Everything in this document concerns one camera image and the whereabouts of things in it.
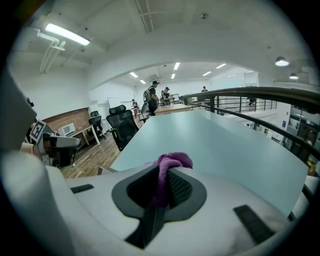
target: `backpack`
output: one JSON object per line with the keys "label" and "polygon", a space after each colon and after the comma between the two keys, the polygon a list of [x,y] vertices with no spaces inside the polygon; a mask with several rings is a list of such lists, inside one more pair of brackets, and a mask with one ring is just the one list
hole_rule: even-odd
{"label": "backpack", "polygon": [[143,92],[143,102],[150,102],[151,101],[151,93],[149,91],[149,89],[151,88],[152,86],[150,86],[147,90],[145,90]]}

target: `light blue tabletop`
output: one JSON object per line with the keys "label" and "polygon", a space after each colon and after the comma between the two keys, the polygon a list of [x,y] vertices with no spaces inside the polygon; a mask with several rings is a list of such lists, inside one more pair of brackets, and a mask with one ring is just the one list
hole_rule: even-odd
{"label": "light blue tabletop", "polygon": [[264,134],[206,110],[150,117],[111,167],[123,171],[169,152],[187,153],[195,172],[234,180],[286,216],[308,173],[301,160]]}

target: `purple cloth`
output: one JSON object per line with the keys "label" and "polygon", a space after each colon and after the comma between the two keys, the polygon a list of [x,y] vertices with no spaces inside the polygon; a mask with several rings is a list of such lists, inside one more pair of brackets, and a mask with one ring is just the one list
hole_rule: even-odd
{"label": "purple cloth", "polygon": [[182,152],[163,154],[154,163],[159,164],[159,176],[157,189],[151,200],[151,204],[158,207],[166,207],[168,204],[168,195],[166,194],[168,169],[172,167],[192,169],[193,163],[190,157]]}

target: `office chair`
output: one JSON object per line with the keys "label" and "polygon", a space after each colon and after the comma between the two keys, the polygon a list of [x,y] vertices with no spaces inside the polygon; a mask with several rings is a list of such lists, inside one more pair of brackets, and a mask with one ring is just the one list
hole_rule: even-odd
{"label": "office chair", "polygon": [[119,151],[122,151],[139,129],[131,110],[126,110],[125,105],[110,108],[109,114],[106,120],[112,127],[110,132]]}
{"label": "office chair", "polygon": [[90,113],[90,118],[95,118],[97,116],[100,116],[98,111],[93,111]]}
{"label": "office chair", "polygon": [[140,115],[139,115],[139,121],[143,121],[143,123],[145,123],[147,119],[150,117],[150,111],[149,111],[147,102],[143,103],[140,113],[143,116],[143,118],[140,119]]}
{"label": "office chair", "polygon": [[[99,115],[98,111],[93,111],[90,113],[90,119],[88,120],[90,125],[93,125],[93,129],[95,131],[95,134],[98,138],[104,138],[105,134],[103,132],[102,126],[101,126],[101,115]],[[91,130],[87,131],[88,135],[93,135],[94,133]]]}

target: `whiteboard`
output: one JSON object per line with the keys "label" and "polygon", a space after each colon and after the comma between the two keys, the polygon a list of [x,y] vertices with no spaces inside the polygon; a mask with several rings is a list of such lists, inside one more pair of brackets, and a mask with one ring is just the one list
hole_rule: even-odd
{"label": "whiteboard", "polygon": [[109,108],[115,108],[121,105],[121,101],[120,98],[118,97],[112,97],[112,98],[108,98],[108,102],[109,102]]}

